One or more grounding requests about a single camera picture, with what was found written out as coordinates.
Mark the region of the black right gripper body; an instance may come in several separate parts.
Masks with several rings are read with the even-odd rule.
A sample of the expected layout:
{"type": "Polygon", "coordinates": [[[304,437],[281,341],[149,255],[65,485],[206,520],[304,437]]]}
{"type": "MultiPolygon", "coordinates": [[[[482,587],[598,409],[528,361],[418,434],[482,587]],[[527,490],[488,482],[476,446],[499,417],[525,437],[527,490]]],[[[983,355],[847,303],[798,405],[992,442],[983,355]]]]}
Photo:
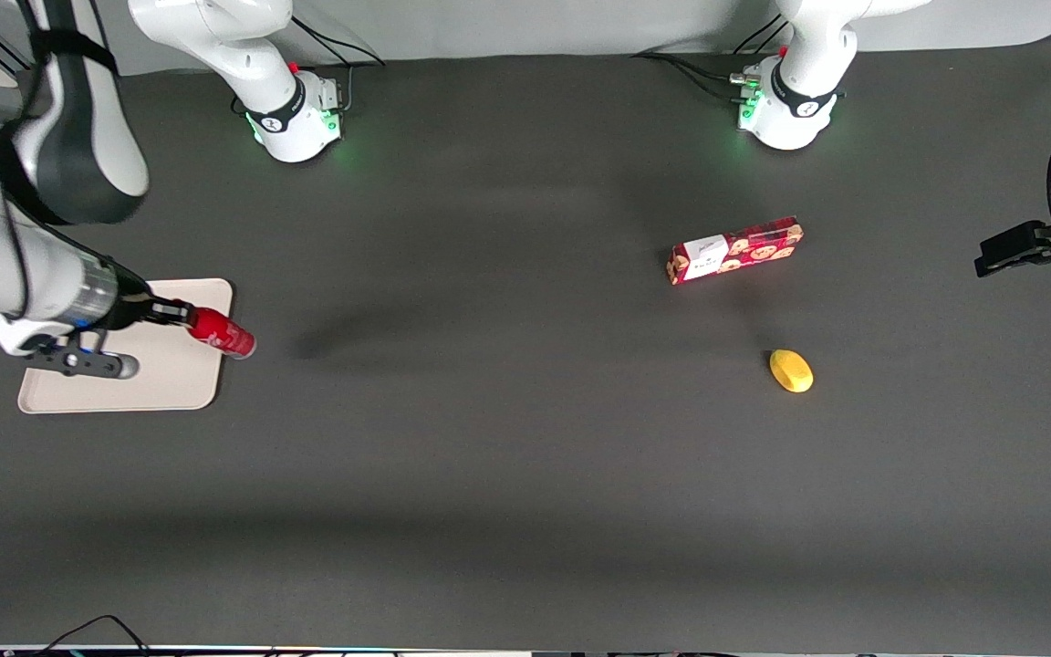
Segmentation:
{"type": "Polygon", "coordinates": [[[121,331],[130,325],[149,320],[154,300],[149,283],[133,273],[117,273],[114,276],[117,282],[117,296],[106,315],[106,329],[121,331]]]}

